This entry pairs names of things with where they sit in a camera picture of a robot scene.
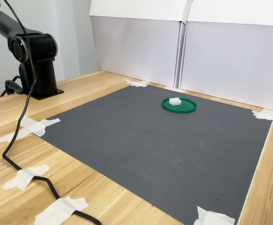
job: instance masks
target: white box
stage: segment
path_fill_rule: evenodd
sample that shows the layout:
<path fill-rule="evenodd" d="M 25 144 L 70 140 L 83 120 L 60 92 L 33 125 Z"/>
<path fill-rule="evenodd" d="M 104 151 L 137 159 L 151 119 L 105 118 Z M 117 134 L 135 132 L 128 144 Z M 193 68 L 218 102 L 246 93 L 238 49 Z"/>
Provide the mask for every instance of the white box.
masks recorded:
<path fill-rule="evenodd" d="M 98 67 L 177 87 L 191 0 L 92 0 Z"/>
<path fill-rule="evenodd" d="M 273 110 L 273 0 L 195 0 L 179 87 Z"/>

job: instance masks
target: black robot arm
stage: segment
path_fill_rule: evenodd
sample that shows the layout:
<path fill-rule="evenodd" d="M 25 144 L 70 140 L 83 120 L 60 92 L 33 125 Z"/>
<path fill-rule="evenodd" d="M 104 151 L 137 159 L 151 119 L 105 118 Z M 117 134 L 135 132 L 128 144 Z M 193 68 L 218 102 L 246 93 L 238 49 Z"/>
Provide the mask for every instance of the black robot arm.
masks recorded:
<path fill-rule="evenodd" d="M 44 99 L 63 91 L 57 89 L 53 61 L 57 54 L 57 44 L 50 34 L 25 28 L 30 41 L 32 61 L 35 67 L 37 82 L 32 97 Z M 21 63 L 19 73 L 23 89 L 19 89 L 14 81 L 5 82 L 8 94 L 27 94 L 33 82 L 27 42 L 20 24 L 0 11 L 0 34 L 8 40 L 8 49 Z"/>

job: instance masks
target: black cable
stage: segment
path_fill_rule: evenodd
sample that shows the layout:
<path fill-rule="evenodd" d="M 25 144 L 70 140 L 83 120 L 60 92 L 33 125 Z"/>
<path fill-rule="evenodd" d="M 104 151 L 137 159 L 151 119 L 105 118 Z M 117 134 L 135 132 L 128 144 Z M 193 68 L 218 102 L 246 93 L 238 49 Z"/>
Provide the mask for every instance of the black cable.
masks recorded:
<path fill-rule="evenodd" d="M 25 34 L 25 38 L 26 38 L 26 41 L 27 41 L 28 52 L 29 52 L 29 61 L 30 61 L 31 69 L 32 69 L 32 75 L 33 75 L 33 82 L 32 82 L 31 88 L 30 88 L 30 90 L 29 90 L 27 99 L 26 99 L 25 107 L 24 107 L 24 109 L 23 109 L 23 112 L 22 112 L 22 114 L 21 114 L 19 120 L 18 120 L 18 124 L 17 124 L 16 129 L 15 129 L 15 134 L 14 134 L 14 136 L 13 136 L 11 142 L 9 143 L 8 147 L 6 148 L 6 150 L 5 150 L 5 151 L 3 152 L 3 154 L 2 154 L 2 157 L 3 157 L 6 161 L 8 161 L 15 169 L 21 170 L 21 167 L 19 167 L 19 166 L 18 166 L 16 163 L 14 163 L 10 158 L 8 158 L 8 157 L 6 156 L 6 154 L 8 153 L 8 151 L 10 150 L 10 148 L 12 147 L 12 145 L 14 144 L 15 139 L 16 139 L 18 133 L 19 133 L 20 124 L 21 124 L 21 121 L 22 121 L 22 119 L 23 119 L 23 117 L 24 117 L 24 115 L 25 115 L 25 113 L 26 113 L 26 110 L 27 110 L 27 107 L 28 107 L 28 103 L 29 103 L 29 99 L 30 99 L 31 94 L 32 94 L 32 92 L 33 92 L 34 86 L 35 86 L 35 84 L 36 84 L 36 82 L 37 82 L 37 77 L 36 77 L 36 75 L 35 75 L 35 69 L 34 69 L 34 65 L 33 65 L 33 61 L 32 61 L 32 56 L 31 56 L 31 51 L 30 51 L 30 41 L 29 41 L 29 39 L 28 39 L 27 32 L 26 32 L 24 26 L 22 25 L 20 19 L 19 19 L 18 16 L 16 15 L 15 11 L 13 10 L 13 8 L 12 8 L 12 7 L 10 6 L 10 4 L 7 2 L 7 0 L 4 0 L 4 2 L 7 4 L 7 6 L 9 7 L 9 9 L 10 9 L 10 10 L 12 11 L 12 13 L 14 14 L 16 20 L 17 20 L 18 23 L 20 24 L 20 26 L 21 26 L 21 28 L 22 28 L 24 34 Z M 47 182 L 47 184 L 49 185 L 49 188 L 51 189 L 51 191 L 52 191 L 53 195 L 55 196 L 55 198 L 56 198 L 56 199 L 59 199 L 59 198 L 60 198 L 60 196 L 58 195 L 57 191 L 55 190 L 55 188 L 54 188 L 52 182 L 51 182 L 48 178 L 46 178 L 46 177 L 40 177 L 40 176 L 34 176 L 32 179 L 33 179 L 33 180 L 42 180 L 42 181 Z M 92 216 L 90 216 L 90 215 L 88 215 L 88 214 L 85 214 L 85 213 L 83 213 L 83 212 L 80 212 L 80 211 L 75 210 L 75 211 L 73 212 L 73 214 L 76 214 L 76 215 L 78 215 L 78 216 L 80 216 L 80 217 L 83 217 L 83 218 L 89 220 L 89 221 L 92 221 L 92 222 L 93 222 L 94 224 L 96 224 L 96 225 L 102 225 L 101 222 L 100 222 L 99 220 L 97 220 L 96 218 L 94 218 L 94 217 L 92 217 Z"/>
<path fill-rule="evenodd" d="M 18 78 L 21 79 L 20 76 L 15 76 L 15 77 L 13 78 L 13 81 L 16 81 Z M 6 89 L 5 89 L 5 90 L 2 92 L 2 94 L 0 95 L 0 97 L 3 97 L 3 96 L 6 94 L 6 92 L 7 92 L 7 91 L 6 91 Z"/>

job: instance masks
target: wooden tabletop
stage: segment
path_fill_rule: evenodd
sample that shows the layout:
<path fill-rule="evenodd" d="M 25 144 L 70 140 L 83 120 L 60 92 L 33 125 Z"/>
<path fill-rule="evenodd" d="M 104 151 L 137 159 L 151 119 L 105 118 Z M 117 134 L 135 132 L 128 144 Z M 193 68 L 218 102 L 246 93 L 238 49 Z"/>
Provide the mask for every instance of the wooden tabletop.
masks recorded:
<path fill-rule="evenodd" d="M 41 101 L 31 99 L 26 115 L 36 121 L 57 115 L 129 86 L 124 78 L 126 77 L 108 72 L 97 72 L 59 82 L 58 88 L 65 93 Z M 150 85 L 164 88 L 153 83 Z M 217 97 L 189 91 L 185 93 L 256 111 L 262 110 Z M 25 99 L 26 95 L 17 94 L 0 98 L 0 137 L 14 132 Z M 24 191 L 18 188 L 1 189 L 17 172 L 2 158 L 7 146 L 7 142 L 0 143 L 0 225 L 34 224 L 35 216 L 52 204 L 55 198 L 48 185 L 42 181 L 33 180 Z M 52 181 L 59 195 L 84 197 L 89 207 L 83 212 L 99 219 L 103 224 L 180 224 L 145 200 L 35 135 L 30 134 L 17 140 L 8 156 L 22 168 L 47 164 L 50 169 L 43 176 Z M 92 223 L 72 215 L 64 224 Z M 239 224 L 273 225 L 273 122 Z"/>

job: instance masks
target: masking tape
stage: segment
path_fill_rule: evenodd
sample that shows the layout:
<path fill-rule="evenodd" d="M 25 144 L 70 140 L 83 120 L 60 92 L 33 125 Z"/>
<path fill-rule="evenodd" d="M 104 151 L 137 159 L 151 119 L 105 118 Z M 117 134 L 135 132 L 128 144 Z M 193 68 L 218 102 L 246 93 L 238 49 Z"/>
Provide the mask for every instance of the masking tape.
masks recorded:
<path fill-rule="evenodd" d="M 40 122 L 34 121 L 27 116 L 24 116 L 21 121 L 22 129 L 19 130 L 19 133 L 16 137 L 16 140 L 26 137 L 27 135 L 34 133 L 35 135 L 41 137 L 45 134 L 45 128 L 54 123 L 60 122 L 60 119 L 54 120 L 41 120 Z M 6 136 L 0 137 L 0 142 L 11 142 L 14 132 Z"/>
<path fill-rule="evenodd" d="M 136 86 L 136 87 L 147 87 L 147 84 L 150 83 L 149 81 L 135 82 L 135 81 L 127 80 L 127 79 L 124 79 L 124 80 L 127 81 L 127 83 L 130 83 L 131 86 Z"/>
<path fill-rule="evenodd" d="M 234 225 L 235 219 L 230 218 L 224 214 L 206 211 L 199 206 L 198 219 L 195 221 L 194 225 Z"/>
<path fill-rule="evenodd" d="M 49 169 L 50 167 L 48 165 L 40 165 L 38 167 L 28 167 L 19 170 L 16 173 L 16 177 L 2 186 L 2 189 L 8 190 L 18 187 L 20 190 L 24 191 L 34 176 L 41 176 Z"/>
<path fill-rule="evenodd" d="M 167 90 L 172 90 L 172 91 L 176 91 L 176 92 L 180 92 L 180 93 L 185 92 L 185 90 L 178 89 L 178 88 L 165 87 L 165 89 L 167 89 Z"/>
<path fill-rule="evenodd" d="M 59 198 L 36 216 L 35 225 L 59 225 L 66 221 L 75 210 L 81 211 L 89 205 L 84 198 Z"/>
<path fill-rule="evenodd" d="M 257 119 L 273 120 L 273 110 L 263 109 L 260 112 L 252 110 L 252 112 Z"/>

